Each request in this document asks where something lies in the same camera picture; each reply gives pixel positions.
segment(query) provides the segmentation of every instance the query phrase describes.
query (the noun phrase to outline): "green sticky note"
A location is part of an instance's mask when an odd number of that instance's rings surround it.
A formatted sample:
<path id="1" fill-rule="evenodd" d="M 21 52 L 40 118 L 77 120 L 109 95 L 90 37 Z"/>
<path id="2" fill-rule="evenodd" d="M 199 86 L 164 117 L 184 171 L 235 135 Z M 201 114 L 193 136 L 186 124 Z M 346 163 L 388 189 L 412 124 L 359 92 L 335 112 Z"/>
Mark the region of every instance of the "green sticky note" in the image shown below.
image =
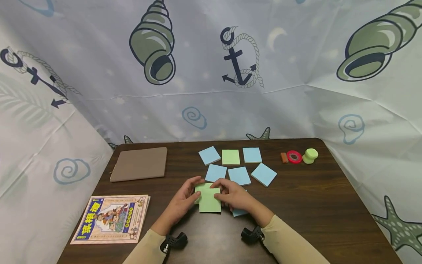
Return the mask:
<path id="1" fill-rule="evenodd" d="M 221 202 L 214 198 L 214 194 L 220 193 L 220 188 L 205 189 L 201 191 L 199 212 L 221 212 Z"/>
<path id="2" fill-rule="evenodd" d="M 209 189 L 211 187 L 212 183 L 203 183 L 203 184 L 198 184 L 195 187 L 195 192 L 200 191 L 202 193 L 202 191 L 204 189 Z M 196 199 L 195 204 L 199 204 L 199 201 L 201 200 L 201 197 L 199 197 L 198 199 Z"/>
<path id="3" fill-rule="evenodd" d="M 240 165 L 239 150 L 222 150 L 223 165 Z"/>

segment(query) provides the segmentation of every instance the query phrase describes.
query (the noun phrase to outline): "red tape roll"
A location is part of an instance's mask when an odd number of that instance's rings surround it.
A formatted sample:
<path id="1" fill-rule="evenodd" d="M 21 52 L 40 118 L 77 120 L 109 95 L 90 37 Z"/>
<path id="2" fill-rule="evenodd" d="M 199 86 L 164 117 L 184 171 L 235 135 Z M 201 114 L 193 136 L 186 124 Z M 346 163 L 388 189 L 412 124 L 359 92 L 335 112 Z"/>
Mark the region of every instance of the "red tape roll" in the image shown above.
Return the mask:
<path id="1" fill-rule="evenodd" d="M 302 155 L 294 150 L 287 152 L 287 159 L 294 164 L 298 164 L 302 162 Z"/>

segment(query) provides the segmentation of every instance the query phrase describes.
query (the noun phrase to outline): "brown folder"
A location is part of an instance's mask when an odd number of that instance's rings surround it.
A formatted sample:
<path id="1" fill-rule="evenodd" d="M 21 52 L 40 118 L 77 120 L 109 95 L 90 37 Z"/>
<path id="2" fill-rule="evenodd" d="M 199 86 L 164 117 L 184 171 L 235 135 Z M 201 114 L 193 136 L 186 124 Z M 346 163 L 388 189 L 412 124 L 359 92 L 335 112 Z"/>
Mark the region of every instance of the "brown folder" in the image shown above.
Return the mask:
<path id="1" fill-rule="evenodd" d="M 122 151 L 111 173 L 110 181 L 164 177 L 166 160 L 166 147 Z"/>

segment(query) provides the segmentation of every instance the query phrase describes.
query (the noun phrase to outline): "starfish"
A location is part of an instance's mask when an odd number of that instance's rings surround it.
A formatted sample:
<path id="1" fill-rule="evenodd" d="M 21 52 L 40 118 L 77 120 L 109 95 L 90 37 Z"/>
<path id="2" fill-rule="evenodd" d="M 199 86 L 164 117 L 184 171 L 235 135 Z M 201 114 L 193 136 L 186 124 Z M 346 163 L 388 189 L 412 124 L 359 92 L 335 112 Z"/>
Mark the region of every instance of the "starfish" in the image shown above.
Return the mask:
<path id="1" fill-rule="evenodd" d="M 384 196 L 386 218 L 372 215 L 374 220 L 390 232 L 390 243 L 395 251 L 403 246 L 413 248 L 422 256 L 422 244 L 419 237 L 422 236 L 422 223 L 406 222 L 401 220 L 388 196 Z"/>
<path id="2" fill-rule="evenodd" d="M 261 135 L 261 137 L 257 138 L 251 134 L 246 134 L 246 136 L 250 139 L 250 140 L 254 140 L 254 139 L 270 139 L 270 127 L 267 127 L 264 131 L 264 133 Z"/>
<path id="3" fill-rule="evenodd" d="M 132 140 L 130 139 L 130 137 L 128 137 L 128 136 L 126 136 L 126 135 L 124 135 L 123 136 L 123 138 L 124 138 L 124 143 L 125 144 L 133 144 L 133 142 L 132 142 Z M 113 144 L 113 143 L 109 143 L 108 144 L 112 149 L 116 149 L 117 148 L 117 145 L 116 144 Z"/>
<path id="4" fill-rule="evenodd" d="M 123 136 L 125 144 L 133 144 L 132 140 L 126 135 Z"/>

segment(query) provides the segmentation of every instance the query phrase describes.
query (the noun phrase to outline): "person's right hand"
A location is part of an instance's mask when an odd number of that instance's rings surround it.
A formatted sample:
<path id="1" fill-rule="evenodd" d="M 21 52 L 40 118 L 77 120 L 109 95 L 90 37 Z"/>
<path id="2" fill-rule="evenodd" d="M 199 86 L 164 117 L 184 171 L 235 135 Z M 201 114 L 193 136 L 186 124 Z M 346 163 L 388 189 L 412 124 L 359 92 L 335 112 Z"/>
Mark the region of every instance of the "person's right hand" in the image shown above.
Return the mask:
<path id="1" fill-rule="evenodd" d="M 220 200 L 223 206 L 224 203 L 228 204 L 230 211 L 233 211 L 233 208 L 249 211 L 255 201 L 242 186 L 227 179 L 218 179 L 210 188 L 220 188 L 221 193 L 214 194 L 214 198 Z"/>

